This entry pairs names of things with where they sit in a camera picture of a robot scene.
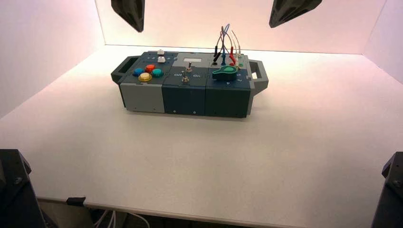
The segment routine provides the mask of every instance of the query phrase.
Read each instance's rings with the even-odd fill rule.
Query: red button
[[[147,65],[144,70],[147,73],[151,73],[151,71],[153,71],[154,69],[155,69],[155,66],[153,64],[150,64],[150,65]]]

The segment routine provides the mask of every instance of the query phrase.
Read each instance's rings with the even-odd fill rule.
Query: teal button
[[[163,75],[163,71],[161,69],[154,69],[151,74],[153,77],[161,77]]]

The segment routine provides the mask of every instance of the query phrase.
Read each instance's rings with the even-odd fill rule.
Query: white backdrop
[[[104,45],[93,0],[0,0],[0,117]]]
[[[403,1],[387,0],[364,55],[403,83]]]
[[[220,26],[231,23],[245,49],[361,54],[385,1],[324,0],[277,28],[269,27],[273,0],[145,2],[137,33],[110,0],[96,0],[106,44],[213,48]]]

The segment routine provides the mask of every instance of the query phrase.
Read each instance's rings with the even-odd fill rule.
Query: white tabletop
[[[110,73],[156,49],[105,46],[0,120],[0,147],[23,152],[39,198],[243,224],[370,226],[382,166],[403,150],[403,85],[361,55],[245,51],[270,79],[247,118],[128,112]]]

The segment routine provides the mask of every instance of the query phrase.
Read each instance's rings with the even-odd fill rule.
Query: screw
[[[402,182],[399,181],[399,180],[394,180],[392,183],[393,183],[393,185],[394,185],[396,188],[398,188],[398,189],[400,189],[400,188],[403,187]]]
[[[14,180],[14,184],[17,185],[17,184],[21,183],[21,181],[22,181],[22,178],[21,178],[21,177],[17,177],[17,178]]]

